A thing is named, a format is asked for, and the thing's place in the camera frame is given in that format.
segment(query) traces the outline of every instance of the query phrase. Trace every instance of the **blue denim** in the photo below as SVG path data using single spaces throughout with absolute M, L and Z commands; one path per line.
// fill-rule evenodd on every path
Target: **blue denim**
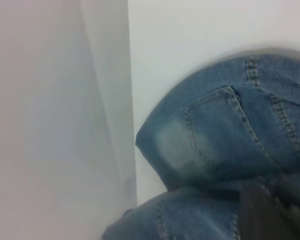
M 277 184 L 274 180 L 267 176 L 219 183 L 206 191 L 183 187 L 163 193 L 125 214 L 108 227 L 102 239 L 239 240 L 239 192 L 251 182 L 272 192 Z M 284 181 L 300 192 L 300 173 L 288 175 Z
M 284 176 L 300 186 L 300 61 L 256 55 L 191 75 L 147 118 L 136 145 L 167 189 L 104 240 L 239 239 L 239 194 Z
M 172 89 L 136 136 L 168 190 L 300 172 L 300 61 L 240 57 Z

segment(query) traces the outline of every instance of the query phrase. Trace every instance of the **jeans pocket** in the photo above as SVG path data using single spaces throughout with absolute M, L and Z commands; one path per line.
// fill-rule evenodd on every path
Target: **jeans pocket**
M 208 93 L 183 108 L 191 149 L 210 182 L 277 172 L 276 161 L 253 130 L 231 86 Z

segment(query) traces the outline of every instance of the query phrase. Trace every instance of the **stitching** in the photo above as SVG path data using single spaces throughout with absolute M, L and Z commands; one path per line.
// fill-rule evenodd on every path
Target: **stitching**
M 260 176 L 256 178 L 256 182 L 259 183 L 263 187 L 263 189 L 267 191 L 269 195 L 272 195 L 279 178 L 280 178 L 279 175 L 274 177 L 271 176 L 270 178 L 265 176 Z
M 169 239 L 168 232 L 166 230 L 166 226 L 162 219 L 162 204 L 163 200 L 159 202 L 156 209 L 156 226 L 158 228 L 159 235 L 162 239 Z
M 293 124 L 289 121 L 286 111 L 284 110 L 283 101 L 270 94 L 272 106 L 276 117 L 281 122 L 285 133 L 287 134 L 296 155 L 300 158 L 300 140 Z
M 211 159 L 207 155 L 205 155 L 203 152 L 201 152 L 197 147 L 195 134 L 194 134 L 192 125 L 190 123 L 189 108 L 186 107 L 183 112 L 184 112 L 185 121 L 186 121 L 186 124 L 188 127 L 189 135 L 190 135 L 190 145 L 191 145 L 192 150 L 195 151 L 196 153 L 198 153 L 199 156 L 202 157 L 203 159 L 211 161 Z
M 266 159 L 268 159 L 270 161 L 270 163 L 278 170 L 281 171 L 281 168 L 279 166 L 279 164 L 277 163 L 276 160 L 274 160 L 270 154 L 266 151 L 266 149 L 264 148 L 264 146 L 262 145 L 262 143 L 259 141 L 255 131 L 253 130 L 249 119 L 246 115 L 246 113 L 243 111 L 240 102 L 238 101 L 236 96 L 232 96 L 230 98 L 230 100 L 232 101 L 233 105 L 234 105 L 234 109 L 238 112 L 238 114 L 241 116 L 241 120 L 243 121 L 244 127 L 246 128 L 246 130 L 248 131 L 251 139 L 254 141 L 254 143 L 261 149 L 261 152 L 263 153 L 263 155 L 265 156 Z
M 252 61 L 252 63 L 249 63 L 247 61 L 247 68 L 252 69 L 251 72 L 254 76 L 252 76 L 251 78 L 251 83 L 256 86 L 257 88 L 259 88 L 260 84 L 256 75 L 256 71 L 255 71 L 255 67 L 256 67 L 256 60 Z M 193 131 L 193 127 L 192 124 L 190 122 L 190 117 L 189 117 L 189 109 L 193 108 L 196 105 L 200 105 L 203 104 L 209 100 L 213 100 L 215 98 L 218 98 L 222 95 L 228 97 L 228 99 L 231 101 L 232 106 L 234 108 L 234 110 L 238 113 L 238 115 L 241 117 L 241 120 L 243 122 L 243 125 L 245 127 L 245 129 L 247 130 L 248 134 L 250 135 L 252 141 L 254 141 L 254 143 L 260 148 L 261 152 L 263 153 L 263 155 L 265 156 L 266 159 L 268 159 L 270 161 L 270 163 L 277 169 L 277 171 L 281 172 L 281 168 L 280 165 L 277 163 L 277 161 L 275 159 L 273 159 L 270 154 L 266 151 L 266 149 L 264 148 L 264 146 L 262 145 L 262 143 L 259 141 L 255 131 L 253 130 L 249 119 L 246 115 L 246 113 L 244 112 L 244 110 L 241 107 L 240 101 L 239 101 L 239 97 L 236 95 L 235 91 L 232 89 L 231 86 L 227 86 L 221 89 L 218 89 L 202 98 L 200 98 L 197 101 L 194 101 L 190 104 L 188 104 L 184 109 L 184 117 L 185 117 L 185 121 L 188 127 L 188 131 L 189 131 L 189 135 L 190 135 L 190 142 L 191 142 L 191 148 L 192 150 L 194 150 L 195 152 L 197 152 L 201 157 L 203 157 L 206 160 L 211 161 L 211 159 L 206 156 L 204 153 L 202 153 L 197 146 L 196 143 L 196 138 L 195 138 L 195 134 Z
M 255 88 L 262 89 L 257 75 L 257 56 L 248 56 L 245 67 L 248 82 Z
M 232 234 L 233 240 L 240 240 L 240 232 L 239 232 L 239 229 L 238 229 L 238 214 L 237 214 L 237 212 L 235 212 L 233 214 L 230 229 L 231 229 L 231 234 Z

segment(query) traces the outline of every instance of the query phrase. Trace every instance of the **white surface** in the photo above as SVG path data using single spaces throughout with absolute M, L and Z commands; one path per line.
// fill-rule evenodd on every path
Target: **white surface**
M 105 55 L 96 59 L 117 69 Z M 98 71 L 101 82 L 112 80 Z M 128 72 L 124 65 L 126 84 Z M 107 123 L 115 102 L 103 92 L 106 112 L 102 90 L 79 0 L 0 0 L 0 240 L 96 239 L 135 204 L 125 192 L 134 183 L 114 153 L 126 133 Z M 127 151 L 125 158 L 133 155 Z
M 195 69 L 262 47 L 300 50 L 300 0 L 128 0 L 134 136 Z M 135 148 L 138 204 L 165 187 Z
M 127 0 L 80 0 L 127 202 L 137 204 Z

